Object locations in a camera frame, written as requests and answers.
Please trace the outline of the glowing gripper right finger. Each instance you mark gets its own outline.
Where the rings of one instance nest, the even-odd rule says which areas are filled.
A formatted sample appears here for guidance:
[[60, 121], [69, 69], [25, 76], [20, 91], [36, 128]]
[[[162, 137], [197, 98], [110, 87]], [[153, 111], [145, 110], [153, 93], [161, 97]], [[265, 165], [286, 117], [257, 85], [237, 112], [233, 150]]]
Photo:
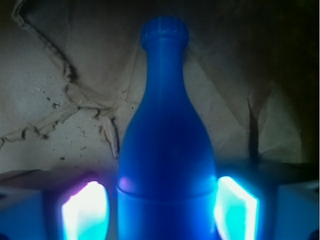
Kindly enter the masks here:
[[217, 174], [214, 218], [221, 239], [319, 239], [318, 165], [228, 163]]

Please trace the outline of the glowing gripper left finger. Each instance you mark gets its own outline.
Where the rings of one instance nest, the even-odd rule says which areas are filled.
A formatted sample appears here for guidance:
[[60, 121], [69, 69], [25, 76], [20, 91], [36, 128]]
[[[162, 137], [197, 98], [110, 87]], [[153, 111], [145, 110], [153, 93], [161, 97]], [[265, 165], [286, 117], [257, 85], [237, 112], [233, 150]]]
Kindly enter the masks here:
[[85, 170], [13, 170], [0, 175], [2, 240], [104, 240], [109, 197]]

